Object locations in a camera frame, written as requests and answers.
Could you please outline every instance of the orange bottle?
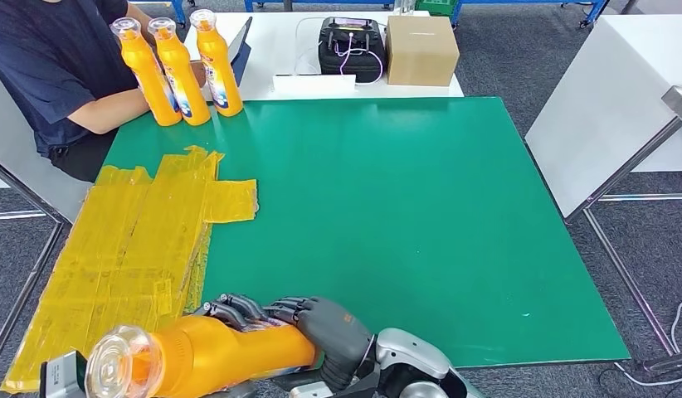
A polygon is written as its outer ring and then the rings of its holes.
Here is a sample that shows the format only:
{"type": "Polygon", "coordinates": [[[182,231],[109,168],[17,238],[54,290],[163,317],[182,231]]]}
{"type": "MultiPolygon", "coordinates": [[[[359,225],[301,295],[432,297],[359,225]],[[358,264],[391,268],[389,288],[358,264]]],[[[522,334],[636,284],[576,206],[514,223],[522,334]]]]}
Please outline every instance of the orange bottle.
{"type": "Polygon", "coordinates": [[[312,366],[314,345],[294,326],[237,332],[215,318],[188,315],[146,333],[119,326],[87,363],[87,396],[198,398],[249,379],[312,366]]]}
{"type": "Polygon", "coordinates": [[[238,114],[243,102],[228,59],[227,43],[217,31],[217,16],[202,9],[193,12],[189,20],[197,29],[197,49],[207,71],[214,107],[223,116],[238,114]]]}
{"type": "Polygon", "coordinates": [[[121,41],[121,56],[136,75],[155,121],[161,126],[171,126],[182,120],[170,85],[153,50],[141,35],[141,24],[133,18],[119,18],[111,24],[111,31],[121,41]]]}
{"type": "Polygon", "coordinates": [[[175,35],[175,21],[155,18],[149,22],[148,32],[155,37],[158,56],[185,121],[192,126],[207,122],[211,118],[209,108],[189,64],[189,51],[175,35]]]}

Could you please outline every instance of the floor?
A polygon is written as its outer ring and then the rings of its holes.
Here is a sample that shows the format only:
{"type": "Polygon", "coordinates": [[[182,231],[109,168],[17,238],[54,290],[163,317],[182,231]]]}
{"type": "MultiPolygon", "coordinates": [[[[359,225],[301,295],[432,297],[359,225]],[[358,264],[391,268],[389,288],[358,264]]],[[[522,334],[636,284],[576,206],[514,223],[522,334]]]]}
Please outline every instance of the floor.
{"type": "MultiPolygon", "coordinates": [[[[613,0],[617,9],[624,0],[613,0]]],[[[243,11],[240,0],[198,0],[199,7],[215,11],[243,11]]],[[[298,11],[329,9],[376,10],[375,6],[295,6],[298,11]]],[[[147,6],[152,16],[172,16],[172,10],[147,6]]],[[[281,11],[281,5],[263,10],[281,11]]],[[[587,37],[580,30],[582,6],[571,4],[523,6],[465,6],[456,31],[460,61],[456,74],[466,95],[497,95],[504,99],[521,134],[525,134],[587,37]]],[[[587,112],[575,104],[573,112],[587,112]]],[[[619,192],[682,192],[682,173],[636,174],[619,192]]],[[[0,211],[27,208],[15,193],[0,190],[0,211]]],[[[682,301],[682,201],[650,203],[600,203],[594,212],[640,283],[651,307],[670,328],[675,308],[682,301]]],[[[47,219],[0,221],[0,326],[3,314],[16,299],[28,270],[50,233],[47,219]]],[[[644,316],[627,293],[587,221],[581,217],[568,226],[622,337],[636,359],[665,355],[644,316]]],[[[18,325],[0,358],[0,381],[25,332],[47,273],[22,312],[18,325]]],[[[682,346],[682,319],[677,336],[682,346]]],[[[463,370],[488,397],[664,397],[671,386],[639,387],[621,373],[606,371],[608,363],[517,366],[463,370]]],[[[265,386],[261,396],[278,396],[265,386]]],[[[682,386],[669,398],[682,397],[682,386]]]]}

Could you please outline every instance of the metal frame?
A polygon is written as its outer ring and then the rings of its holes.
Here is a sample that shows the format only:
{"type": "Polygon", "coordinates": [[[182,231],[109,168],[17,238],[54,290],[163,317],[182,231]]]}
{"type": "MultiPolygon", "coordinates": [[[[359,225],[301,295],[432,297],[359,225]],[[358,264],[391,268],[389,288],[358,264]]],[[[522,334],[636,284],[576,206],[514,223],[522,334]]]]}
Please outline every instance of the metal frame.
{"type": "MultiPolygon", "coordinates": [[[[264,0],[256,3],[262,7],[267,2],[281,2],[284,5],[285,11],[292,11],[293,0],[264,0]]],[[[388,0],[294,0],[294,2],[299,4],[382,4],[387,6],[387,9],[392,5],[392,2],[388,0]]],[[[253,12],[253,0],[244,0],[243,3],[246,7],[246,12],[253,12]]]]}
{"type": "Polygon", "coordinates": [[[40,210],[4,211],[0,212],[0,220],[18,220],[21,218],[45,217],[46,213],[40,210]]]}
{"type": "Polygon", "coordinates": [[[13,328],[16,326],[18,315],[26,306],[31,292],[36,287],[36,284],[41,276],[41,273],[46,268],[47,260],[50,258],[53,249],[56,246],[61,232],[66,226],[70,226],[70,222],[63,217],[55,208],[43,201],[30,187],[21,182],[16,176],[11,174],[4,166],[0,164],[0,178],[11,188],[15,189],[21,196],[31,203],[39,211],[11,211],[0,213],[0,220],[16,220],[28,217],[48,216],[55,225],[48,236],[48,241],[43,246],[41,254],[38,256],[36,263],[33,265],[26,282],[23,284],[21,291],[18,294],[16,302],[14,302],[9,314],[7,315],[2,328],[0,329],[0,355],[4,349],[4,345],[11,334],[13,328]]]}
{"type": "MultiPolygon", "coordinates": [[[[383,4],[389,9],[391,7],[391,2],[388,0],[294,0],[295,2],[301,4],[383,4]]],[[[253,0],[244,0],[246,6],[246,12],[253,12],[253,0]]],[[[292,11],[293,0],[265,0],[257,2],[261,7],[267,2],[282,2],[285,5],[285,11],[292,11]]],[[[541,4],[567,4],[571,2],[582,2],[582,0],[456,0],[455,7],[453,8],[453,13],[451,14],[451,24],[455,25],[458,22],[458,14],[461,7],[464,4],[511,4],[511,3],[541,3],[541,4]]],[[[586,27],[591,23],[595,22],[605,6],[610,2],[610,0],[593,0],[592,9],[590,13],[587,14],[586,19],[581,21],[581,27],[586,27]]]]}
{"type": "Polygon", "coordinates": [[[615,186],[623,177],[631,172],[639,163],[644,161],[651,155],[666,139],[672,136],[682,127],[682,86],[671,87],[666,94],[661,98],[664,103],[675,113],[675,117],[669,121],[648,143],[646,143],[639,151],[625,162],[617,171],[615,171],[596,191],[586,199],[583,204],[578,207],[570,216],[566,217],[567,224],[574,217],[581,214],[585,215],[587,221],[590,223],[592,229],[597,235],[597,239],[602,244],[602,247],[607,252],[610,260],[615,265],[617,272],[625,283],[627,290],[636,301],[637,306],[646,317],[646,321],[654,330],[656,337],[661,342],[661,345],[666,350],[668,357],[659,358],[649,362],[649,368],[652,370],[660,368],[671,368],[680,366],[682,363],[682,353],[677,355],[669,335],[661,326],[656,314],[651,310],[651,306],[646,301],[646,298],[641,293],[639,286],[634,278],[627,270],[626,266],[617,254],[615,247],[607,238],[605,231],[597,222],[595,215],[592,213],[591,206],[598,201],[679,201],[682,200],[682,193],[665,193],[665,194],[626,194],[626,195],[606,195],[610,189],[615,186]]]}
{"type": "MultiPolygon", "coordinates": [[[[451,14],[451,23],[454,25],[458,22],[458,14],[460,13],[460,8],[464,4],[512,4],[512,3],[539,3],[539,4],[569,4],[572,2],[582,2],[582,0],[457,0],[455,8],[453,9],[453,14],[451,14]]],[[[600,17],[602,11],[605,10],[605,6],[610,2],[610,0],[591,0],[592,9],[587,14],[587,17],[580,22],[580,27],[587,27],[592,24],[600,17]]]]}
{"type": "Polygon", "coordinates": [[[636,4],[639,2],[639,0],[629,0],[627,4],[625,4],[624,8],[622,8],[622,11],[620,14],[628,14],[630,13],[631,9],[636,7],[636,4]]]}

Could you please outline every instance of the green bin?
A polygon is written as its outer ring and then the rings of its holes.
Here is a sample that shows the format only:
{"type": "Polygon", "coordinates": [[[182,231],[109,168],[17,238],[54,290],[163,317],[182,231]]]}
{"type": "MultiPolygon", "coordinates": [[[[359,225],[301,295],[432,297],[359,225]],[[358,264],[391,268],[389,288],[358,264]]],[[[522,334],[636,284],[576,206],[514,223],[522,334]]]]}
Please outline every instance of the green bin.
{"type": "Polygon", "coordinates": [[[451,17],[457,0],[417,0],[415,9],[428,11],[431,15],[451,17]]]}

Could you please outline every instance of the navy t-shirt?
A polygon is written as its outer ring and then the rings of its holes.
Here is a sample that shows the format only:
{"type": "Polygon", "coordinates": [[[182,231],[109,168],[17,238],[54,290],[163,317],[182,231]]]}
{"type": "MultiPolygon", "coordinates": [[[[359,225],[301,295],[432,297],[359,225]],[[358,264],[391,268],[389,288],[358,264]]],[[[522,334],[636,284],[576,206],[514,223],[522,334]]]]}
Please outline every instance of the navy t-shirt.
{"type": "Polygon", "coordinates": [[[138,87],[109,28],[127,7],[126,0],[0,0],[0,80],[41,155],[92,134],[67,118],[82,105],[138,87]]]}

